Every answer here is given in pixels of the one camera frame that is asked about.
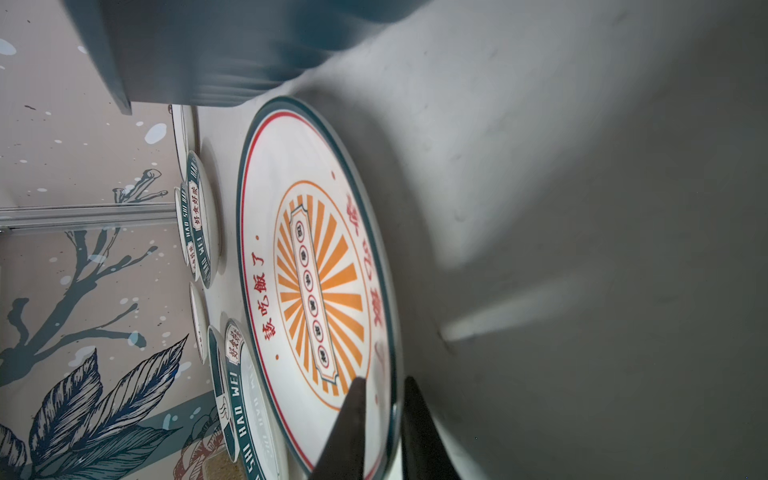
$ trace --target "white paint splatter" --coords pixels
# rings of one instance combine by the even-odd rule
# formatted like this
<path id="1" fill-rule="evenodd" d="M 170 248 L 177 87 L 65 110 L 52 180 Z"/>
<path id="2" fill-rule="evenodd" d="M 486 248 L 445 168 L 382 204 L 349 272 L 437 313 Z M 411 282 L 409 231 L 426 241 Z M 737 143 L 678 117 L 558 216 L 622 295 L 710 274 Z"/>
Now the white paint splatter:
<path id="1" fill-rule="evenodd" d="M 136 342 L 139 341 L 139 332 L 134 330 L 128 337 L 128 345 L 135 346 Z"/>
<path id="2" fill-rule="evenodd" d="M 16 55 L 16 47 L 8 40 L 0 38 L 0 55 Z"/>
<path id="3" fill-rule="evenodd" d="M 74 360 L 70 361 L 67 365 L 73 368 L 82 365 L 85 357 L 91 355 L 91 352 L 94 350 L 96 350 L 96 345 L 84 346 L 75 353 Z"/>
<path id="4" fill-rule="evenodd" d="M 144 135 L 144 141 L 149 145 L 154 145 L 158 141 L 165 138 L 165 134 L 168 130 L 166 124 L 155 124 L 149 129 L 146 135 Z"/>
<path id="5" fill-rule="evenodd" d="M 186 369 L 190 368 L 191 366 L 192 366 L 192 362 L 184 362 L 184 363 L 182 363 L 181 365 L 179 365 L 179 371 L 178 371 L 178 372 L 176 372 L 176 378 L 179 378 L 179 377 L 181 377 L 181 373 L 182 373 L 184 370 L 186 370 Z"/>

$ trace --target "decorative plate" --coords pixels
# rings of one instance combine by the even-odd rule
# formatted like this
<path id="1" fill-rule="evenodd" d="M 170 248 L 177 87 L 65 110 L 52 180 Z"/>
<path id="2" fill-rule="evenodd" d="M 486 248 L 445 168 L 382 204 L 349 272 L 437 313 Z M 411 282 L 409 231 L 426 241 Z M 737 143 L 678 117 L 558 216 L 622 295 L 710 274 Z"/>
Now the decorative plate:
<path id="1" fill-rule="evenodd" d="M 187 182 L 197 268 L 203 285 L 210 288 L 219 263 L 219 221 L 208 176 L 193 151 L 187 155 Z"/>
<path id="2" fill-rule="evenodd" d="M 174 140 L 179 157 L 181 180 L 187 181 L 187 152 L 197 150 L 197 129 L 194 112 L 189 105 L 171 105 L 170 119 L 174 124 Z"/>
<path id="3" fill-rule="evenodd" d="M 290 448 L 311 472 L 357 376 L 366 478 L 399 439 L 399 329 L 386 255 L 341 142 L 293 98 L 267 102 L 243 146 L 237 252 L 250 339 Z"/>
<path id="4" fill-rule="evenodd" d="M 194 324 L 194 334 L 197 338 L 197 353 L 200 354 L 200 361 L 205 363 L 208 357 L 208 315 L 205 313 L 203 297 L 200 296 L 197 286 L 190 282 L 190 304 L 192 307 L 192 322 Z"/>
<path id="5" fill-rule="evenodd" d="M 222 379 L 224 376 L 223 365 L 219 357 L 219 333 L 213 325 L 208 326 L 208 354 L 210 356 L 210 376 L 214 381 L 214 395 L 216 396 L 216 408 L 219 411 L 219 423 L 224 435 L 224 443 L 227 444 L 227 453 L 230 460 L 237 460 L 240 446 L 235 441 L 234 420 L 232 419 L 232 407 L 227 392 L 224 391 Z"/>
<path id="6" fill-rule="evenodd" d="M 227 322 L 224 344 L 226 384 L 248 480 L 287 478 L 283 437 L 280 433 L 273 435 L 270 407 L 261 389 L 256 363 L 245 336 L 232 319 Z"/>
<path id="7" fill-rule="evenodd" d="M 189 203 L 187 202 L 187 186 L 181 184 L 181 188 L 174 189 L 176 200 L 176 221 L 179 226 L 179 240 L 181 241 L 184 263 L 190 267 L 192 278 L 200 279 L 200 272 L 197 270 L 197 254 L 194 249 L 194 238 L 192 237 L 192 226 L 190 225 Z"/>

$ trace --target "orange circle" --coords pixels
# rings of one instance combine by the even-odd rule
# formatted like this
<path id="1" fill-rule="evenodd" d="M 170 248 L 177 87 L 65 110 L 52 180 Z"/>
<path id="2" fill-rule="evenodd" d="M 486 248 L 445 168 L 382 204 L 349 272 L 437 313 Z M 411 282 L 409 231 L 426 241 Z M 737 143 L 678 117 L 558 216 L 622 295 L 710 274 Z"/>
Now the orange circle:
<path id="1" fill-rule="evenodd" d="M 341 210 L 339 210 L 339 207 L 336 205 L 336 202 L 333 201 L 333 198 L 331 198 L 331 196 L 328 195 L 328 193 L 320 185 L 315 184 L 314 182 L 311 182 L 311 181 L 308 181 L 308 180 L 299 180 L 299 181 L 297 181 L 296 183 L 294 183 L 293 185 L 291 185 L 290 187 L 288 187 L 286 189 L 286 193 L 280 199 L 280 203 L 278 205 L 280 205 L 280 207 L 282 207 L 283 203 L 286 200 L 286 197 L 288 197 L 288 193 L 290 193 L 297 185 L 301 185 L 301 184 L 307 184 L 307 185 L 311 185 L 312 187 L 315 187 L 317 190 L 322 192 L 323 195 L 325 195 L 326 199 L 329 200 L 330 203 L 333 205 L 333 208 L 336 210 L 336 213 L 338 214 L 338 218 L 341 220 L 341 223 L 344 224 L 344 228 L 345 228 L 345 230 L 347 232 L 347 235 L 348 235 L 349 239 L 351 240 L 350 243 L 352 244 L 352 247 L 353 247 L 353 250 L 354 250 L 354 253 L 355 253 L 355 259 L 356 259 L 357 267 L 358 267 L 358 269 L 362 269 L 362 261 L 360 260 L 360 256 L 359 256 L 358 251 L 357 251 L 357 245 L 355 245 L 355 242 L 353 241 L 353 239 L 355 237 L 353 237 L 352 232 L 349 230 L 349 226 L 347 225 L 346 221 L 344 220 L 344 216 L 342 215 Z M 276 218 L 275 218 L 275 228 L 274 228 L 274 232 L 275 232 L 275 236 L 274 236 L 275 240 L 274 241 L 275 241 L 275 244 L 276 244 L 276 241 L 277 241 L 277 238 L 278 238 L 278 233 L 277 232 L 278 232 L 278 225 L 280 224 L 280 220 L 281 220 L 281 218 L 280 218 L 281 212 L 282 212 L 282 208 L 279 208 L 278 213 L 277 213 Z M 277 255 L 277 248 L 275 248 L 274 255 L 275 256 Z M 274 269 L 274 274 L 275 274 L 275 284 L 277 285 L 279 283 L 278 279 L 277 279 L 277 268 Z M 365 275 L 361 275 L 360 278 L 361 278 L 362 284 L 363 284 L 363 291 L 365 292 L 366 306 L 368 306 L 369 305 L 369 298 L 368 298 L 369 292 L 368 292 L 368 283 L 366 282 L 366 276 Z M 293 358 L 296 360 L 296 364 L 298 365 L 298 367 L 301 370 L 300 360 L 299 360 L 299 358 L 296 357 L 296 355 L 297 355 L 296 350 L 293 348 L 293 345 L 291 344 L 290 333 L 287 331 L 286 319 L 285 319 L 283 310 L 279 309 L 279 311 L 280 311 L 280 318 L 282 319 L 281 324 L 283 326 L 283 331 L 286 334 L 285 335 L 286 341 L 289 344 L 291 353 L 293 354 Z M 371 327 L 371 311 L 370 311 L 370 308 L 368 308 L 368 343 L 367 343 L 367 346 L 368 346 L 368 348 L 367 348 L 367 351 L 368 351 L 368 365 L 366 366 L 366 375 L 365 375 L 366 378 L 368 378 L 368 375 L 370 373 L 370 368 L 371 368 L 371 357 L 372 357 L 372 353 L 371 353 L 371 349 L 370 349 L 371 331 L 372 331 L 372 327 Z M 312 385 L 310 384 L 309 380 L 307 380 L 307 378 L 304 376 L 303 373 L 300 373 L 300 375 L 304 379 L 304 382 L 306 382 L 307 386 L 309 386 L 310 390 L 312 390 L 312 393 L 314 393 L 315 396 L 323 404 L 325 404 L 327 407 L 329 407 L 332 410 L 336 410 L 336 411 L 340 410 L 340 407 L 335 407 L 335 406 L 331 405 L 330 403 L 328 403 L 325 399 L 323 399 L 323 397 L 321 397 L 315 391 L 315 389 L 312 387 Z"/>

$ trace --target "wall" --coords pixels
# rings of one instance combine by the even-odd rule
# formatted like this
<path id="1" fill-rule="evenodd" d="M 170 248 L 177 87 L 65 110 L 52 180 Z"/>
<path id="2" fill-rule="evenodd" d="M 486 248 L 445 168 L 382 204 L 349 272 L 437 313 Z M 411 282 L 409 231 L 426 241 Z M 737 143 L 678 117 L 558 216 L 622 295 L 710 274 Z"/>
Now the wall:
<path id="1" fill-rule="evenodd" d="M 111 204 L 148 168 L 178 185 L 167 105 L 122 115 L 59 2 L 0 2 L 0 25 L 2 203 Z"/>
<path id="2" fill-rule="evenodd" d="M 0 26 L 0 207 L 172 202 L 168 106 L 120 114 L 59 2 Z M 175 223 L 0 236 L 0 476 L 201 480 L 222 436 L 181 251 Z"/>
<path id="3" fill-rule="evenodd" d="M 355 159 L 406 371 L 483 475 L 764 474 L 766 22 L 435 0 L 265 95 L 307 100 Z M 267 99 L 199 110 L 231 228 Z"/>
<path id="4" fill-rule="evenodd" d="M 71 475 L 121 478 L 143 465 L 152 478 L 181 478 L 190 436 L 182 474 L 192 450 L 202 462 L 218 448 L 180 250 L 174 225 L 0 238 L 0 430 L 26 444 L 36 469 L 74 455 L 78 425 L 94 428 Z"/>

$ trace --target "tree branch illustration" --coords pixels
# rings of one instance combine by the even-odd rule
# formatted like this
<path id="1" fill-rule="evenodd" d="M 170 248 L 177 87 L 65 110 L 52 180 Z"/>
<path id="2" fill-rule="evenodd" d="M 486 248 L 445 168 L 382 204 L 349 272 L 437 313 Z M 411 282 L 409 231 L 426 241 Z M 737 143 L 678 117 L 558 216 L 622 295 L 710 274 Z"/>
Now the tree branch illustration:
<path id="1" fill-rule="evenodd" d="M 42 352 L 35 355 L 35 363 L 47 359 L 53 352 L 60 349 L 62 346 L 69 345 L 70 343 L 76 342 L 78 340 L 83 339 L 90 339 L 90 338 L 105 338 L 105 339 L 127 339 L 131 336 L 131 333 L 128 332 L 114 332 L 112 330 L 102 330 L 106 326 L 110 326 L 112 323 L 117 322 L 119 319 L 123 318 L 127 314 L 133 312 L 134 310 L 137 310 L 139 308 L 138 303 L 134 303 L 130 307 L 128 307 L 128 310 L 125 310 L 120 315 L 116 316 L 109 322 L 106 322 L 104 325 L 99 325 L 92 327 L 90 329 L 82 330 L 81 332 L 76 333 L 69 333 L 68 335 L 64 335 L 61 340 L 56 342 L 55 345 L 53 345 L 51 348 L 48 348 L 46 350 L 43 350 Z M 147 346 L 147 340 L 141 335 L 138 335 L 136 346 L 142 347 Z"/>
<path id="2" fill-rule="evenodd" d="M 167 195 L 167 190 L 162 190 L 154 194 L 147 193 L 149 186 L 152 185 L 160 175 L 162 174 L 158 170 L 146 170 L 142 178 L 136 183 L 135 187 L 128 189 L 115 188 L 113 190 L 115 203 L 135 204 Z M 43 350 L 67 322 L 78 302 L 98 286 L 99 280 L 141 262 L 157 250 L 157 247 L 152 246 L 138 258 L 134 259 L 132 256 L 126 255 L 118 262 L 103 268 L 109 258 L 111 248 L 114 246 L 114 242 L 121 232 L 121 228 L 113 227 L 111 229 L 111 236 L 109 230 L 110 229 L 108 228 L 104 228 L 99 232 L 94 248 L 90 251 L 90 254 L 88 243 L 86 242 L 86 236 L 88 234 L 86 230 L 65 232 L 67 238 L 74 246 L 75 254 L 75 267 L 71 283 L 69 284 L 69 288 L 65 291 L 63 298 L 59 300 L 48 315 L 48 318 L 43 322 L 43 325 L 31 336 L 31 338 L 30 332 L 22 321 L 22 311 L 29 299 L 17 298 L 13 301 L 12 309 L 8 313 L 8 322 L 18 330 L 19 341 L 15 346 L 0 351 L 0 387 L 23 378 L 31 371 L 32 367 L 37 362 L 48 358 L 61 347 L 69 345 L 70 343 L 87 338 L 127 339 L 130 337 L 130 333 L 115 332 L 103 328 L 116 323 L 130 312 L 136 310 L 138 308 L 137 303 L 134 303 L 128 310 L 117 315 L 113 320 L 104 325 L 65 335 L 61 337 L 56 344 Z M 84 275 L 84 271 L 91 263 L 94 264 L 93 270 L 87 275 Z M 144 337 L 139 336 L 137 345 L 139 345 L 139 343 L 146 344 Z"/>

